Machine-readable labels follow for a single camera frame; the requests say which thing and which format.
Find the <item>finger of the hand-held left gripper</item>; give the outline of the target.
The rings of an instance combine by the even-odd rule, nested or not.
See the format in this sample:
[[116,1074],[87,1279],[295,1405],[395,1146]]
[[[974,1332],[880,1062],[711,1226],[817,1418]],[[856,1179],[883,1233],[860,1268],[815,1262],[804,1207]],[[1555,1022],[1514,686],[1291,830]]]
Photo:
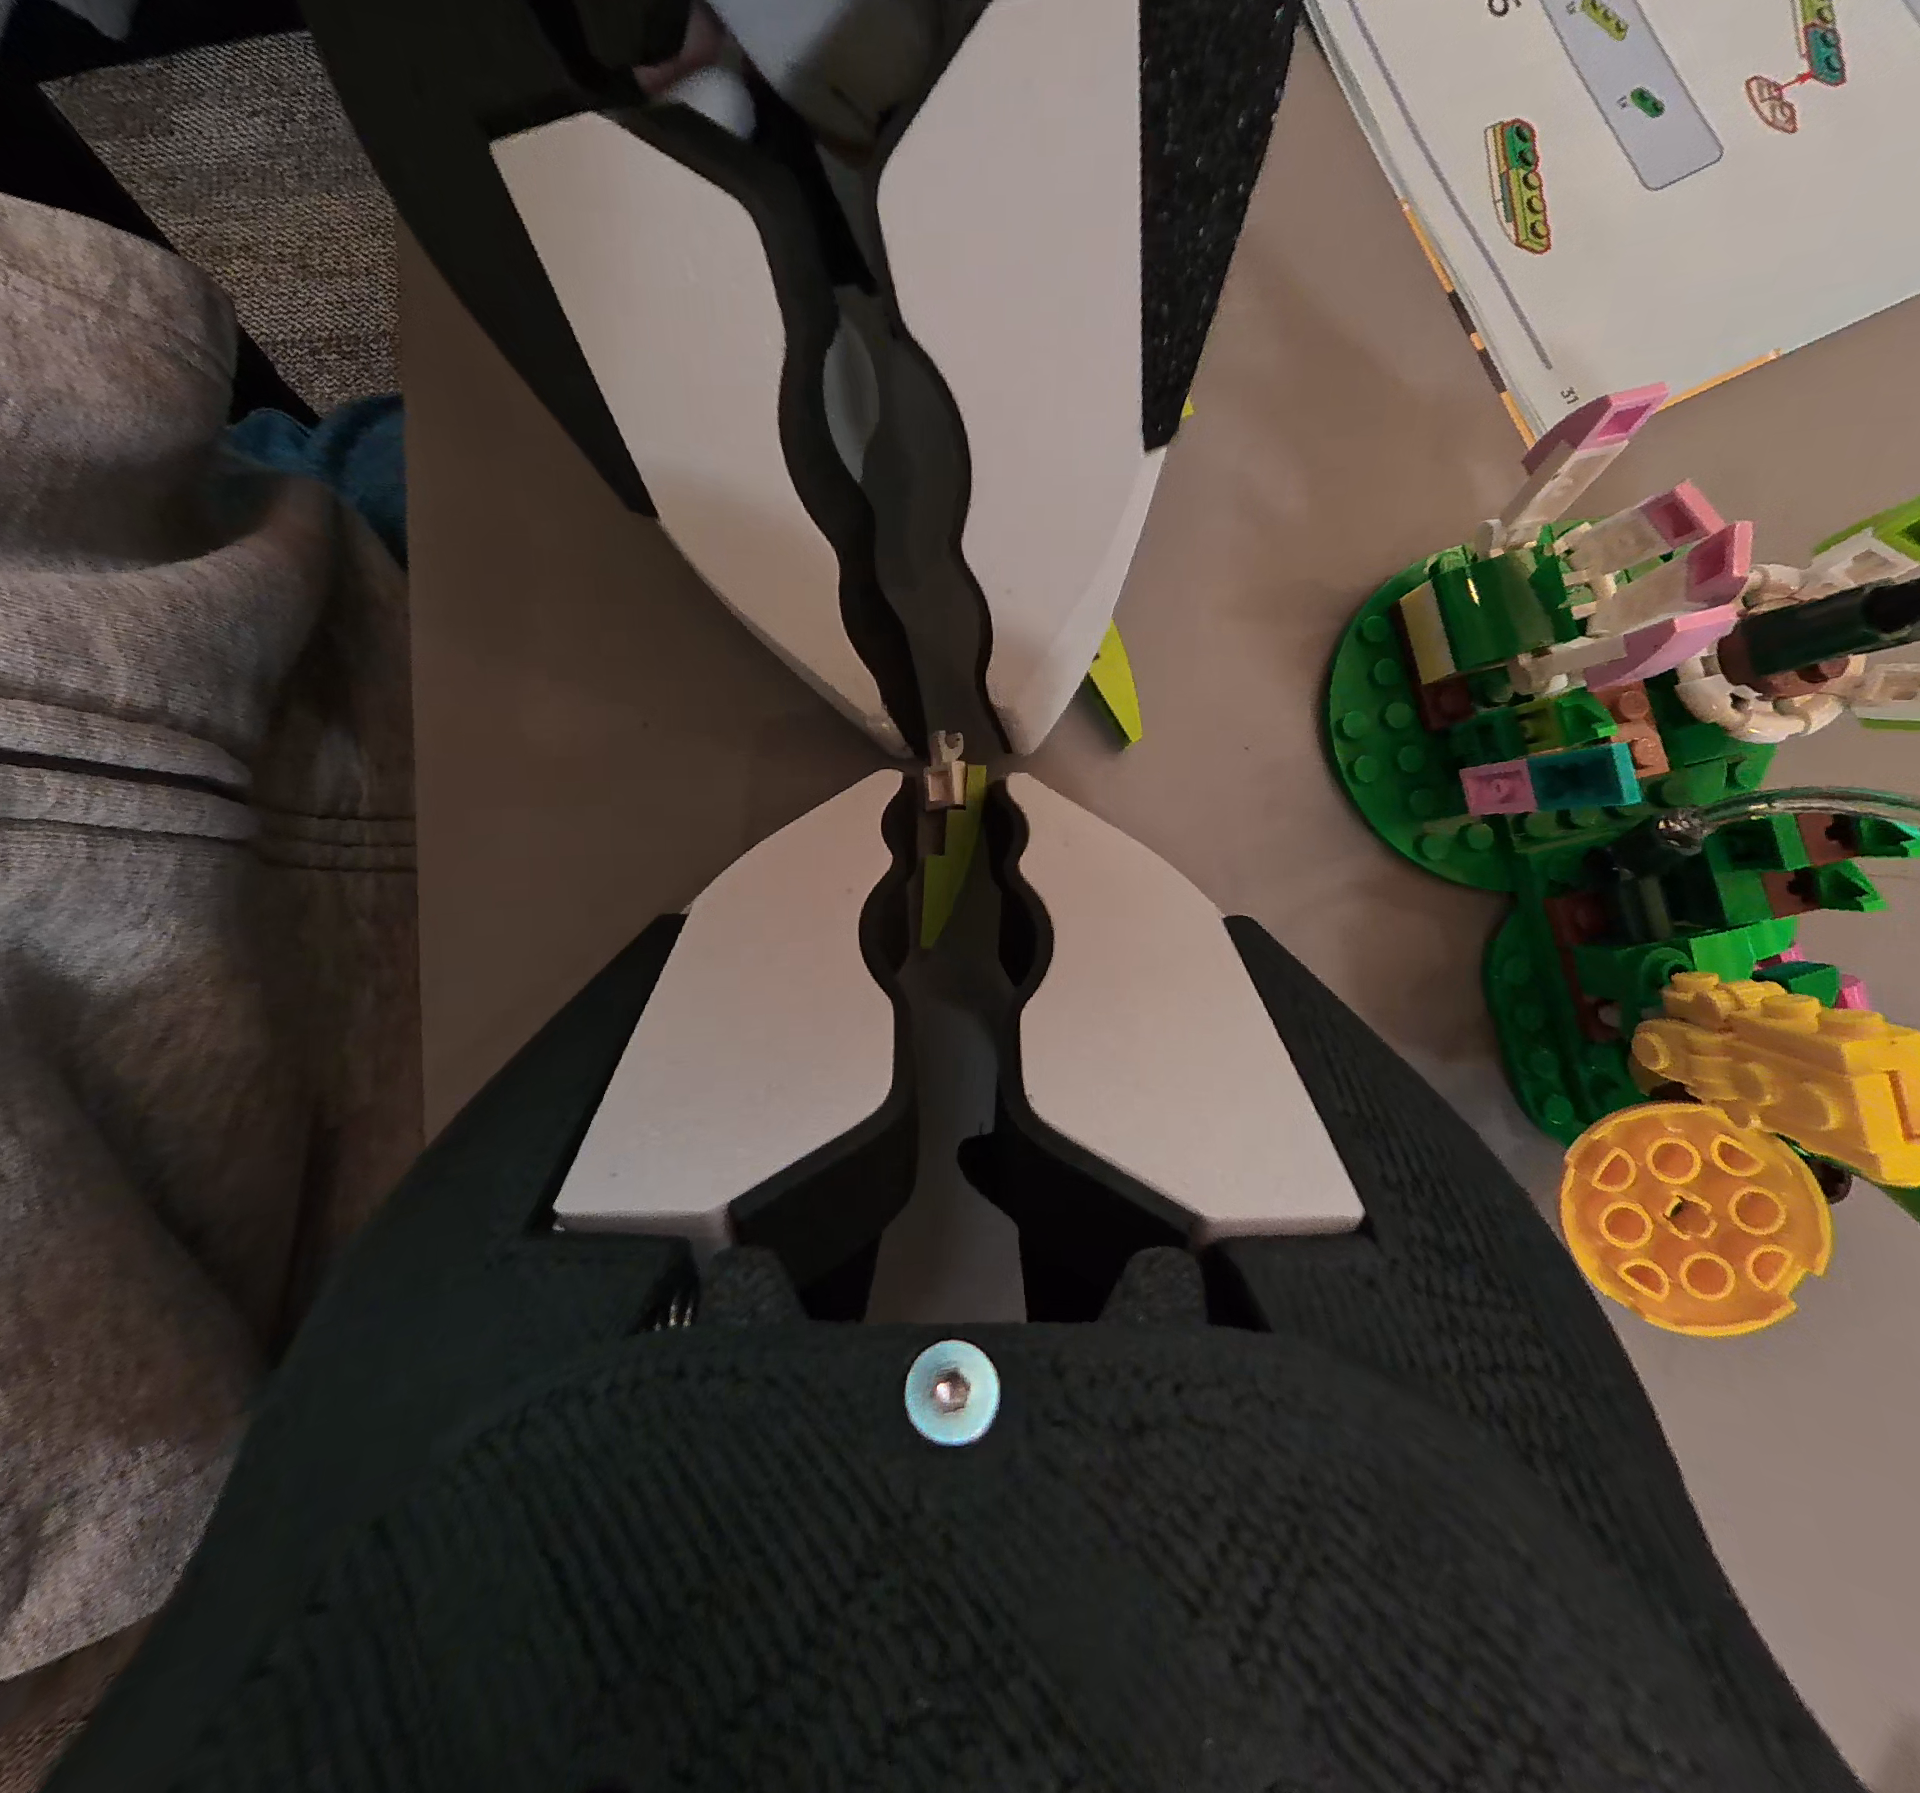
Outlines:
[[1165,437],[1144,433],[1140,0],[995,0],[908,121],[877,218],[970,458],[961,557],[1017,757],[1102,647]]
[[924,716],[877,515],[829,424],[842,317],[797,177],[679,106],[503,136],[492,167],[671,544],[905,758]]

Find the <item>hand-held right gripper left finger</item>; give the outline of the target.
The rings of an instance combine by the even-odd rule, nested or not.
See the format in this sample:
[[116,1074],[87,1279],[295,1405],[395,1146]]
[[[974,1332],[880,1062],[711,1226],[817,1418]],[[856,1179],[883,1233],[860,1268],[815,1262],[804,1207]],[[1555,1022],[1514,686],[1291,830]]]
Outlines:
[[811,1316],[868,1316],[916,1182],[913,830],[880,769],[687,907],[558,1185],[558,1233],[767,1251]]

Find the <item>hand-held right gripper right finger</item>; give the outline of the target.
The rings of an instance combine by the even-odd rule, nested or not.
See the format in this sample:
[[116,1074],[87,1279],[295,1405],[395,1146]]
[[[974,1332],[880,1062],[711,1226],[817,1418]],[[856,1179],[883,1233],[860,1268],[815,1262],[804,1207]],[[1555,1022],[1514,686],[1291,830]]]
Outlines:
[[993,795],[993,1205],[1028,1318],[1094,1318],[1137,1254],[1362,1226],[1227,918],[1027,774]]

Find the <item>lime green lego leaf piece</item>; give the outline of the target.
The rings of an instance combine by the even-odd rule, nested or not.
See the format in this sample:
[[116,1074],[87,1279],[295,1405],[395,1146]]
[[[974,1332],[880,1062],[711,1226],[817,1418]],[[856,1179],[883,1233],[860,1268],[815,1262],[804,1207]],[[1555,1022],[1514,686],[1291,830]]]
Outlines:
[[928,815],[928,846],[923,856],[923,950],[933,950],[941,941],[972,869],[988,775],[980,766],[972,760],[969,766],[965,809],[961,812]]
[[1120,638],[1115,622],[1105,626],[1093,652],[1086,686],[1111,723],[1120,747],[1138,747],[1144,725],[1132,662]]

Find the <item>green lego flower model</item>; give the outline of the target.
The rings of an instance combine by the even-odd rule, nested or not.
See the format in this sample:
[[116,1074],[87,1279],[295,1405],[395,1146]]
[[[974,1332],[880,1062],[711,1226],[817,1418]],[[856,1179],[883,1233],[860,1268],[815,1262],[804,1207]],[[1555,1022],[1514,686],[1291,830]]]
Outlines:
[[1586,1280],[1736,1338],[1828,1270],[1853,1185],[1915,1217],[1915,1028],[1800,933],[1885,911],[1865,866],[1915,862],[1915,803],[1768,781],[1833,723],[1915,727],[1915,501],[1806,565],[1688,482],[1578,515],[1665,401],[1571,411],[1359,607],[1326,747],[1381,846],[1502,902],[1481,996]]

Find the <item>lego instruction booklet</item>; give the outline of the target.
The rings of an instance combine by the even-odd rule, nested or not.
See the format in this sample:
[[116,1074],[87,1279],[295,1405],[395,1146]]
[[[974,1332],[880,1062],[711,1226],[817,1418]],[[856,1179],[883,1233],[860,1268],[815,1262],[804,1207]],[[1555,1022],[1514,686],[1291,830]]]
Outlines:
[[1533,435],[1915,295],[1918,0],[1307,0]]

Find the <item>blue cloth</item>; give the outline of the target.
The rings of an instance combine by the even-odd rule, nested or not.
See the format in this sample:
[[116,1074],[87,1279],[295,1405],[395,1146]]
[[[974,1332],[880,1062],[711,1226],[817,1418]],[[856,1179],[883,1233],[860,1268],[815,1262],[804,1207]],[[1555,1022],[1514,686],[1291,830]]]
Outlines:
[[227,430],[222,448],[269,470],[322,482],[408,567],[404,403],[398,393],[351,399],[313,427],[258,410]]

